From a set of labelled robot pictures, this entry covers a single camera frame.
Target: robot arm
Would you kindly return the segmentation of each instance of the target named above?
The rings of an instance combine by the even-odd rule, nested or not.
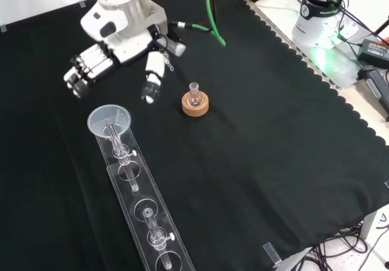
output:
[[[168,35],[165,10],[150,0],[98,0],[81,20],[97,44],[71,59],[64,81],[79,98],[113,71],[148,54],[142,98],[154,102],[169,65],[166,51],[181,56],[186,47]]]

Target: small glass bottle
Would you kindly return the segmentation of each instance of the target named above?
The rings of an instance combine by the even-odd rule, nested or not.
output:
[[[203,104],[204,102],[204,97],[203,95],[199,92],[199,84],[197,83],[190,83],[189,84],[189,90],[190,93],[187,97],[187,103],[189,106],[192,107],[197,107]]]

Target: black cloth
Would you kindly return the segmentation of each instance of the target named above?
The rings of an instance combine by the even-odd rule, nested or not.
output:
[[[170,20],[203,22],[204,0],[154,0]],[[94,0],[87,2],[92,7]],[[0,35],[3,270],[141,270],[89,113],[128,109],[132,131],[197,270],[271,270],[389,203],[388,154],[350,105],[300,61],[242,0],[216,0],[222,48],[179,31],[159,101],[142,103],[145,61],[78,101],[62,80],[93,44],[78,4]],[[181,110],[188,84],[210,98]]]

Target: power adapter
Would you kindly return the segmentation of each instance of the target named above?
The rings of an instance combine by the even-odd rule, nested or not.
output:
[[[365,39],[359,47],[358,60],[372,66],[389,69],[389,47]]]

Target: acrylic stand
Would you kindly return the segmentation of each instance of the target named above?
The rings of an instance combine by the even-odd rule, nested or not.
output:
[[[195,271],[130,123],[128,111],[117,105],[99,107],[88,118],[140,258],[150,271]]]

